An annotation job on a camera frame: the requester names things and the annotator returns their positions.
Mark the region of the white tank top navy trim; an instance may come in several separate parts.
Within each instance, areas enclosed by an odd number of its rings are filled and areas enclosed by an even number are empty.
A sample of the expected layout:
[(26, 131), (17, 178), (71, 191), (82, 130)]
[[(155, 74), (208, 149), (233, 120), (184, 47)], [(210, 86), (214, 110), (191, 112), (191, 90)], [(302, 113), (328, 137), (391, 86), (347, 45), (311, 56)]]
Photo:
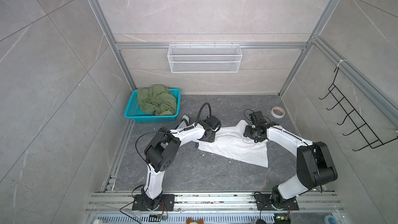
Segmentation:
[(222, 127), (212, 143), (199, 140), (194, 142), (199, 145), (199, 150), (267, 168), (266, 141), (255, 143), (254, 140), (244, 137), (247, 125), (245, 120), (241, 120), (234, 127)]

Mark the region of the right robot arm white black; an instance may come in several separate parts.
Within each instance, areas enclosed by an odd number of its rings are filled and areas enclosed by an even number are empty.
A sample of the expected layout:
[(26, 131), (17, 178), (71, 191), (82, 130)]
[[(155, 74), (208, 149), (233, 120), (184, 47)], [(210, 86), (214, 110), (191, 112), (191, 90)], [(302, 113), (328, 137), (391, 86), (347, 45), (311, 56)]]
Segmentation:
[(248, 119), (251, 124), (245, 128), (245, 137), (256, 143), (275, 142), (296, 157), (296, 174), (273, 188), (269, 203), (275, 209), (283, 209), (296, 196), (337, 180), (336, 167), (324, 142), (305, 140), (270, 121), (261, 111), (252, 111)]

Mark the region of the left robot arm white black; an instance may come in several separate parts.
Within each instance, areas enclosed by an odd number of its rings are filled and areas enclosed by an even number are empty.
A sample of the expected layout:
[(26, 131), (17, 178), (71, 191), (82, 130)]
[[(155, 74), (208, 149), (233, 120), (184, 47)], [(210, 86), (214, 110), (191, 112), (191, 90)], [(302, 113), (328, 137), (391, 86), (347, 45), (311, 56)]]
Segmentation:
[(147, 179), (142, 190), (144, 197), (150, 201), (161, 197), (164, 173), (173, 163), (180, 146), (196, 141), (213, 143), (220, 129), (221, 121), (215, 116), (190, 124), (186, 115), (176, 129), (159, 129), (144, 151), (147, 164)]

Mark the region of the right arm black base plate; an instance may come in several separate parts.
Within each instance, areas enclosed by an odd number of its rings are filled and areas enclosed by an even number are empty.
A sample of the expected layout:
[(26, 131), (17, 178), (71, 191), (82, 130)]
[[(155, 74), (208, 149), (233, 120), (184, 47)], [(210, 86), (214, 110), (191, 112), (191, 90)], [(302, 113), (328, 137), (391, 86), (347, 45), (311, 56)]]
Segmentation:
[(253, 194), (257, 208), (259, 211), (298, 211), (299, 206), (296, 198), (284, 199), (279, 194), (272, 192), (271, 194), (262, 194), (255, 192)]

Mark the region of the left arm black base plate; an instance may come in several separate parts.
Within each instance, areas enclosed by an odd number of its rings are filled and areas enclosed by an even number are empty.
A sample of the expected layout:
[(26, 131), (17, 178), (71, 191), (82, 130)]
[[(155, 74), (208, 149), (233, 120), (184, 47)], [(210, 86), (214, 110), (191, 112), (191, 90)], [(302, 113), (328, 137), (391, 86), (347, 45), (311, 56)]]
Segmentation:
[(146, 194), (137, 195), (133, 201), (133, 211), (172, 211), (175, 204), (175, 195), (160, 194), (150, 199)]

